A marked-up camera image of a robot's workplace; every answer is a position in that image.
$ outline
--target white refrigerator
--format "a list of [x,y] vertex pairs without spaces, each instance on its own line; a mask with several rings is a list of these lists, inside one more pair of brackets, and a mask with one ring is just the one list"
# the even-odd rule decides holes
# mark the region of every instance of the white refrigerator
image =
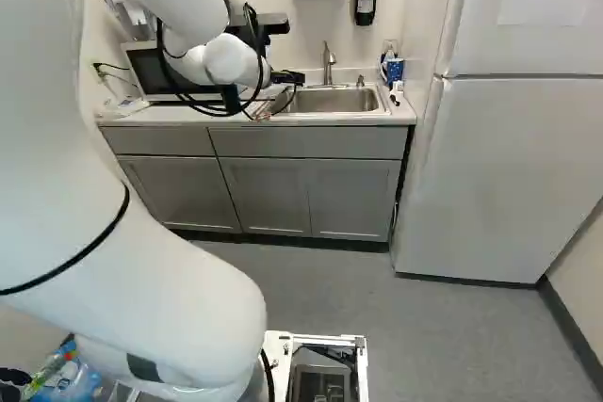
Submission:
[[405,0],[398,272],[532,284],[603,197],[603,0]]

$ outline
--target white robotic arm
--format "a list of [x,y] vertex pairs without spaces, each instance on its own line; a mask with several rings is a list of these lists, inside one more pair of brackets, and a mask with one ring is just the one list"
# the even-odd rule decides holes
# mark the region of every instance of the white robotic arm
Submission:
[[[257,54],[239,38],[222,33],[228,25],[223,0],[139,0],[166,26],[165,58],[199,85],[258,84]],[[261,57],[262,87],[270,83],[270,67]]]
[[[222,0],[143,1],[191,48],[227,23]],[[264,341],[259,289],[159,225],[99,158],[77,102],[82,0],[0,5],[0,301],[151,394],[238,400]],[[204,51],[235,47],[216,42]]]

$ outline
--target electrical cord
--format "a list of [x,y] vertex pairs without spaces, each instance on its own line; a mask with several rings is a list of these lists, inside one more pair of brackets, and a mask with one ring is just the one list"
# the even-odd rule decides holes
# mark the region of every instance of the electrical cord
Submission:
[[257,95],[262,89],[262,83],[264,82],[264,65],[262,64],[262,55],[260,53],[262,43],[259,37],[257,36],[257,31],[253,29],[252,14],[254,16],[257,16],[257,13],[253,9],[253,7],[249,5],[249,3],[245,2],[245,4],[243,4],[243,16],[245,16],[245,22],[247,23],[247,26],[250,29],[253,42],[255,44],[255,54],[257,55],[257,69],[259,71],[257,85],[255,86],[255,91],[253,92],[252,97],[250,99],[251,102],[257,99]]
[[[168,81],[168,84],[170,85],[170,89],[174,92],[176,97],[180,101],[185,103],[188,107],[192,108],[193,110],[195,110],[199,113],[203,113],[204,115],[208,115],[211,117],[227,118],[227,117],[233,117],[234,115],[244,112],[245,115],[247,116],[247,118],[249,118],[250,120],[253,120],[253,118],[251,118],[249,116],[249,114],[247,114],[247,112],[245,112],[245,109],[254,101],[254,99],[250,99],[245,104],[240,105],[240,107],[235,112],[228,112],[225,108],[215,107],[213,105],[210,105],[209,103],[204,103],[203,101],[198,101],[198,100],[194,99],[192,96],[190,96],[189,94],[184,93],[184,92],[182,92],[181,89],[179,89],[176,81],[173,79],[173,77],[170,74],[170,70],[168,68],[168,62],[166,61],[166,58],[164,56],[164,52],[165,52],[164,44],[165,43],[163,41],[163,22],[159,18],[157,18],[156,20],[157,20],[157,51],[158,51],[158,56],[159,56],[159,66],[161,67],[161,71],[163,72],[163,75],[165,76],[166,80]],[[220,89],[220,94],[223,99],[224,92],[222,89]]]
[[122,71],[130,71],[129,68],[124,68],[123,66],[116,66],[116,65],[111,65],[110,63],[103,63],[103,62],[98,62],[98,63],[92,63],[92,66],[94,67],[94,69],[96,71],[99,71],[99,68],[101,66],[107,66],[108,68],[114,68],[116,70],[122,70]]
[[174,80],[174,78],[170,74],[170,69],[168,67],[168,62],[164,56],[164,43],[163,43],[163,22],[161,19],[157,18],[157,56],[159,58],[159,66],[161,71],[163,72],[164,77],[166,78],[170,89],[174,92],[176,97],[185,103],[189,108],[203,113],[204,115],[208,115],[210,117],[228,117],[228,112],[226,109],[221,109],[218,107],[212,107],[208,104],[203,105],[203,108],[194,105],[194,103],[198,103],[199,101],[195,100],[192,96],[182,92],[182,90],[178,87],[178,84]]
[[[291,74],[291,71],[281,71],[281,72],[285,72],[285,73],[289,73]],[[289,99],[287,100],[287,102],[285,103],[285,105],[283,105],[281,108],[279,108],[276,112],[272,113],[272,116],[274,115],[278,115],[279,113],[285,111],[293,102],[293,100],[295,99],[295,96],[298,94],[298,85],[297,84],[293,84],[293,93],[291,93],[291,96],[289,97]]]
[[138,85],[136,85],[136,84],[135,84],[135,83],[133,83],[133,82],[130,82],[128,79],[125,79],[125,78],[123,78],[123,77],[120,77],[120,76],[118,76],[118,75],[116,75],[116,74],[112,74],[112,73],[110,73],[110,72],[101,71],[101,72],[99,72],[99,76],[100,76],[101,78],[103,78],[103,77],[113,77],[113,78],[115,78],[115,79],[121,80],[122,82],[125,82],[125,83],[126,83],[126,84],[128,84],[128,85],[131,85],[132,87],[134,87],[134,88],[136,88],[136,89],[138,89],[138,88],[139,88],[139,86],[138,86]]
[[164,46],[163,46],[163,52],[165,52],[165,53],[166,53],[168,56],[170,56],[171,58],[173,58],[173,59],[175,59],[175,60],[179,60],[179,59],[181,59],[181,58],[184,58],[184,57],[185,57],[185,56],[187,56],[187,54],[188,54],[188,51],[185,51],[185,52],[184,52],[184,53],[183,53],[181,56],[174,56],[174,55],[172,55],[172,54],[171,54],[171,52],[170,52],[170,51],[168,50],[168,48],[165,46],[165,43],[164,43]]
[[272,377],[272,369],[270,367],[270,361],[268,359],[268,355],[266,355],[266,351],[262,349],[260,353],[262,357],[262,364],[264,365],[264,373],[266,374],[266,383],[268,384],[268,401],[274,402],[276,398],[276,394],[274,392],[274,378]]

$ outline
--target countertop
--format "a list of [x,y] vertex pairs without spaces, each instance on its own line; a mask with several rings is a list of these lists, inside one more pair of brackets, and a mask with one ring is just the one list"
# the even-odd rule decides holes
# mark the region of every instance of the countertop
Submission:
[[[306,85],[314,85],[318,82],[321,70],[303,71],[306,73]],[[97,119],[101,126],[149,126],[149,125],[180,125],[180,124],[198,124],[205,126],[220,127],[240,127],[240,126],[312,126],[312,125],[414,125],[416,124],[416,113],[403,96],[399,96],[400,106],[395,106],[389,99],[389,88],[379,79],[376,70],[362,69],[334,69],[334,81],[336,84],[353,84],[358,74],[363,74],[368,84],[377,84],[382,94],[383,100],[387,103],[390,115],[374,115],[370,113],[358,115],[328,115],[324,118],[294,118],[288,115],[274,116],[265,121],[251,121],[244,114],[240,113],[229,118],[217,118],[203,115],[195,110],[182,105],[150,106],[144,110],[134,113],[126,118],[120,119]],[[259,98],[274,97],[283,88],[281,86],[272,86],[263,90]],[[257,107],[250,107],[249,112],[253,113]]]

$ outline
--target sink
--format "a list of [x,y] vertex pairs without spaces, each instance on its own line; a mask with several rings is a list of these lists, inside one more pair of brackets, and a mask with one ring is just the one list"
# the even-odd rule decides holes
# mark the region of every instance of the sink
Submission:
[[[262,113],[276,115],[286,106],[291,90],[270,101]],[[332,86],[299,88],[295,99],[281,115],[325,116],[330,114],[388,114],[376,87]]]

